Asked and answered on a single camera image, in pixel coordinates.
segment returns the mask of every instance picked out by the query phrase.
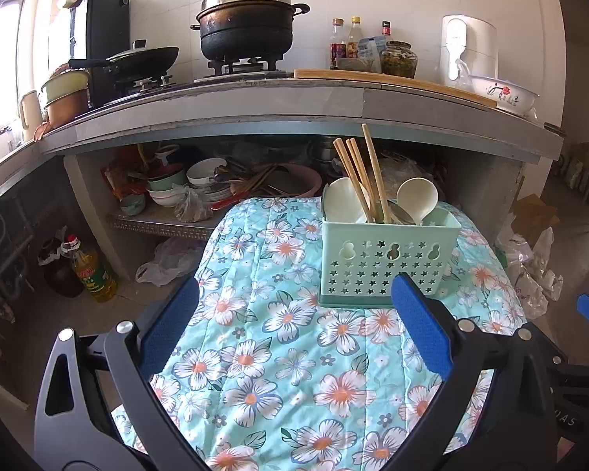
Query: black pot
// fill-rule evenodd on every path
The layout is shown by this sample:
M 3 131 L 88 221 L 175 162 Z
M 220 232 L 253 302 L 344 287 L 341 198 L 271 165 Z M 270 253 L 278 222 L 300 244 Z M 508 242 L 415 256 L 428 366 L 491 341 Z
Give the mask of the black pot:
M 51 254 L 54 255 L 57 252 L 59 246 L 61 246 L 61 241 L 56 237 L 45 241 L 39 251 L 39 260 L 41 262 L 47 261 Z M 83 292 L 83 283 L 75 274 L 66 257 L 59 256 L 57 259 L 41 265 L 41 270 L 44 273 L 46 284 L 57 294 L 75 298 Z
M 248 0 L 217 5 L 196 16 L 201 51 L 208 60 L 234 61 L 283 55 L 293 45 L 293 19 L 306 4 Z

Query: quilted cloth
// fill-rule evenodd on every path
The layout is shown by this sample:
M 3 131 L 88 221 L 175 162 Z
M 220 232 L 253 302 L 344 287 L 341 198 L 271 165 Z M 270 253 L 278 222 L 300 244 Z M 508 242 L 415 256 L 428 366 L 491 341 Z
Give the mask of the quilted cloth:
M 506 274 L 473 223 L 441 205 L 462 230 L 435 297 L 512 334 L 525 319 Z M 377 471 L 439 388 L 394 309 L 317 305 L 321 219 L 319 198 L 250 199 L 207 243 L 199 306 L 151 385 L 214 470 Z M 466 443 L 490 380 L 481 374 L 448 450 Z M 113 417 L 144 451 L 122 406 Z

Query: mint green basket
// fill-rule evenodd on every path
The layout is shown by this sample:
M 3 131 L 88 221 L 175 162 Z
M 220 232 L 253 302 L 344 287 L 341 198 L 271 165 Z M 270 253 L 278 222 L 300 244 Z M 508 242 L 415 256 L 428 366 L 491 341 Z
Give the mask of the mint green basket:
M 334 223 L 323 217 L 319 304 L 331 308 L 392 307 L 391 284 L 408 273 L 421 292 L 437 291 L 460 223 L 436 207 L 422 226 Z

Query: cutting board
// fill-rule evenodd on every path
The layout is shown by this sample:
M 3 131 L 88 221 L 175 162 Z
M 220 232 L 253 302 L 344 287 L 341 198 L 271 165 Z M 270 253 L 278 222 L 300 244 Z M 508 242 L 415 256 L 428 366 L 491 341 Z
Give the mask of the cutting board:
M 488 97 L 444 86 L 443 84 L 432 83 L 431 81 L 413 80 L 401 76 L 390 76 L 388 74 L 361 73 L 357 71 L 341 71 L 337 69 L 295 69 L 294 77 L 298 80 L 341 80 L 341 81 L 364 81 L 366 83 L 392 84 L 394 86 L 405 86 L 407 88 L 418 88 L 428 92 L 441 93 L 465 101 L 471 101 L 488 108 L 496 108 L 498 102 Z

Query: screw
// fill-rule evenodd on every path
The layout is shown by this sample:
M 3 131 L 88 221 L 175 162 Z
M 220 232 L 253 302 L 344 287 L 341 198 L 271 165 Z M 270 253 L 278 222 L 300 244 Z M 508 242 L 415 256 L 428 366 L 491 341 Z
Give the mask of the screw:
M 121 335 L 130 332 L 130 330 L 132 329 L 133 323 L 130 320 L 123 320 L 122 322 L 119 322 L 118 325 L 115 327 L 115 330 Z
M 518 335 L 522 340 L 526 340 L 526 341 L 528 341 L 528 340 L 530 340 L 530 338 L 532 338 L 532 333 L 530 331 L 528 331 L 526 328 L 520 329 Z
M 72 328 L 62 329 L 59 333 L 59 340 L 68 341 L 72 336 L 74 336 L 74 330 Z
M 471 333 L 476 328 L 476 325 L 469 319 L 460 319 L 458 321 L 458 327 L 463 333 Z

